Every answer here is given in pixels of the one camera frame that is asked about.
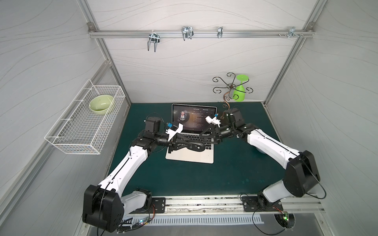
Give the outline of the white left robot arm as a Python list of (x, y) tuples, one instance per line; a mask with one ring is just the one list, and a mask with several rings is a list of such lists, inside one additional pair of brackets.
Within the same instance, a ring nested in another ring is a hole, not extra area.
[(137, 169), (158, 146), (169, 151), (186, 148), (195, 152), (205, 151), (201, 141), (189, 140), (181, 135), (183, 125), (177, 122), (167, 124), (161, 133), (161, 118), (145, 120), (145, 129), (131, 143), (131, 147), (118, 166), (98, 185), (90, 185), (84, 192), (82, 221), (97, 229), (114, 232), (122, 224), (124, 215), (136, 210), (150, 211), (151, 192), (139, 189), (124, 196), (123, 191)]

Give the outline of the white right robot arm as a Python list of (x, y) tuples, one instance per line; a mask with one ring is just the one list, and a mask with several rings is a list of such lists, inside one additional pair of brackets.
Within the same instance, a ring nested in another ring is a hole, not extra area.
[(202, 134), (208, 133), (217, 144), (224, 138), (236, 137), (245, 140), (283, 167), (283, 179), (258, 193), (256, 205), (260, 209), (272, 207), (286, 197), (303, 197), (320, 183), (320, 174), (311, 152), (290, 148), (266, 134), (256, 125), (246, 123), (239, 109), (226, 110), (221, 120), (217, 115), (210, 115), (205, 118), (205, 121), (208, 126)]

